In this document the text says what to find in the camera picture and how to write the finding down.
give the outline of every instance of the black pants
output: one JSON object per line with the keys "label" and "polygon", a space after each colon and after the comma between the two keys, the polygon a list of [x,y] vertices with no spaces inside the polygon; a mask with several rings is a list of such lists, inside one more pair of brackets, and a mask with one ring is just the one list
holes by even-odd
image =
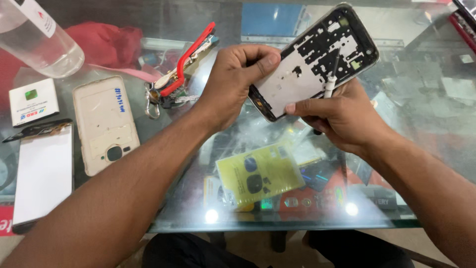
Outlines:
{"label": "black pants", "polygon": [[[311,231],[309,245],[336,268],[414,268],[404,251],[355,230]],[[143,268],[257,268],[191,234],[158,234],[146,246]]]}

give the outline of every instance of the man's left hand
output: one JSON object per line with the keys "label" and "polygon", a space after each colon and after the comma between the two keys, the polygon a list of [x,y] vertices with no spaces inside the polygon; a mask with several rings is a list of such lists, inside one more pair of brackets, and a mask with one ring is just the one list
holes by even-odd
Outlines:
{"label": "man's left hand", "polygon": [[281,60],[279,52],[273,47],[258,44],[221,49],[203,94],[195,104],[196,111],[207,116],[216,131],[228,128],[238,117],[249,86],[278,67]]}

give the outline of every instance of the screwdriver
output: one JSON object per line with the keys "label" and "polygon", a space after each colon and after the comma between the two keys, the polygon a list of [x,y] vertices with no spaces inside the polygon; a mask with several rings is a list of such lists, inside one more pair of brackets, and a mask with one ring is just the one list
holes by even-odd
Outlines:
{"label": "screwdriver", "polygon": [[[337,81],[336,72],[337,72],[337,67],[339,65],[338,64],[339,59],[340,59],[340,48],[337,51],[336,63],[334,64],[334,69],[332,70],[332,73],[330,74],[330,76],[328,76],[326,85],[324,85],[324,89],[326,90],[324,92],[324,99],[332,97],[332,91],[334,90],[334,88],[336,86],[336,81]],[[322,132],[320,132],[317,129],[314,129],[313,132],[316,135],[321,135],[322,134]]]}

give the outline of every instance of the red key holder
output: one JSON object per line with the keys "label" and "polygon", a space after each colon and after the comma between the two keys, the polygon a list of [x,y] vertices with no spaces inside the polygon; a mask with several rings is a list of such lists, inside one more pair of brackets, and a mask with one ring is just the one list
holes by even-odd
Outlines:
{"label": "red key holder", "polygon": [[182,55],[182,57],[178,60],[177,63],[177,77],[178,79],[175,80],[172,85],[166,87],[164,90],[160,92],[162,97],[168,96],[170,93],[174,92],[177,88],[179,88],[185,81],[185,77],[183,76],[183,64],[185,60],[190,57],[190,55],[198,48],[198,46],[205,40],[205,38],[211,33],[213,28],[215,27],[215,23],[212,21],[202,32],[202,34],[195,40],[192,46]]}

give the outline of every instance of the white screwdriver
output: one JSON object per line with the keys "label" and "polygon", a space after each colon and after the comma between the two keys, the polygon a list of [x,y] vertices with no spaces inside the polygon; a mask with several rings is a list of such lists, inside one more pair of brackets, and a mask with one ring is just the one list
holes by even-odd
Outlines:
{"label": "white screwdriver", "polygon": [[332,70],[332,73],[330,74],[330,76],[328,76],[327,83],[324,86],[324,89],[326,90],[324,92],[324,99],[332,97],[332,91],[334,90],[334,88],[336,86],[336,81],[337,81],[336,72],[337,72],[337,67],[339,65],[338,64],[339,59],[340,59],[340,48],[337,51],[336,63],[334,65],[334,69]]}

